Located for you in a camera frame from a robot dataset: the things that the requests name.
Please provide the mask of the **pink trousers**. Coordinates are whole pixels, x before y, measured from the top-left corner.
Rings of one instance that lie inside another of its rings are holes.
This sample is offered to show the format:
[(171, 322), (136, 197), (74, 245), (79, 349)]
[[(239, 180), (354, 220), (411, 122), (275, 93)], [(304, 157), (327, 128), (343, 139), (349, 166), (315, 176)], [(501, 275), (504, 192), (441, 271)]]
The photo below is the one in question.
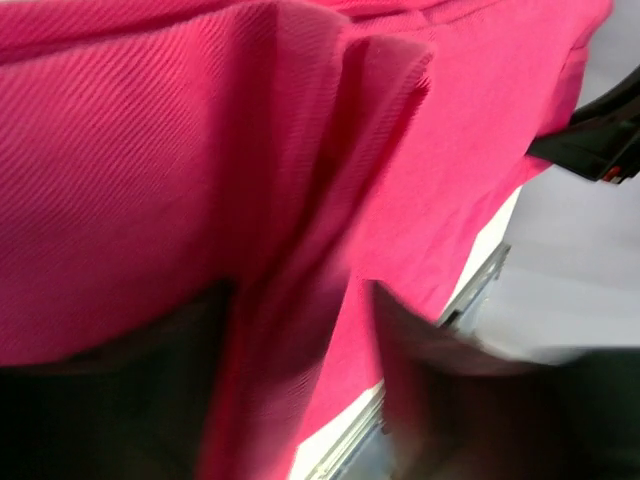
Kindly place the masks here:
[(546, 163), (609, 1), (5, 1), (1, 370), (232, 285), (192, 479), (285, 479)]

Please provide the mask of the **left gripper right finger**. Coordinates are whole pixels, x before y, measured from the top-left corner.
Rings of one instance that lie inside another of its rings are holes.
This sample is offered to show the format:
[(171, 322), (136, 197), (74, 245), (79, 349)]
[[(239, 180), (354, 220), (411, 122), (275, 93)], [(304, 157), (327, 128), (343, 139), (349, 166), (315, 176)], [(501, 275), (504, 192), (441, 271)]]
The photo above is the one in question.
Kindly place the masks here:
[(483, 364), (454, 370), (463, 442), (438, 479), (638, 477), (637, 349), (590, 349), (549, 364), (468, 342)]

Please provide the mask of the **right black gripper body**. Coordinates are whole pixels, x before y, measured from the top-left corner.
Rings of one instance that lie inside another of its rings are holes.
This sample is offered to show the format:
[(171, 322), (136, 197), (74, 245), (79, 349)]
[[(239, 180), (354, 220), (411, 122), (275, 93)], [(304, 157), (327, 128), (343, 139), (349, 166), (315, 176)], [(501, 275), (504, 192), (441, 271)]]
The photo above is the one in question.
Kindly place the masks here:
[(639, 70), (577, 109), (566, 128), (541, 136), (530, 155), (591, 182), (620, 184), (639, 173)]

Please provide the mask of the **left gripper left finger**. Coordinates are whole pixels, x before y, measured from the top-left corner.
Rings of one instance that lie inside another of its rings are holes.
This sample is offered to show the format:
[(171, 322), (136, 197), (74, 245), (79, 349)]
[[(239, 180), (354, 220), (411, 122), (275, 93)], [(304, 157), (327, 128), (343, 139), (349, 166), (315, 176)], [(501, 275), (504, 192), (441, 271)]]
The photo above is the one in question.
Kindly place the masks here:
[(233, 288), (64, 360), (1, 370), (4, 479), (192, 479)]

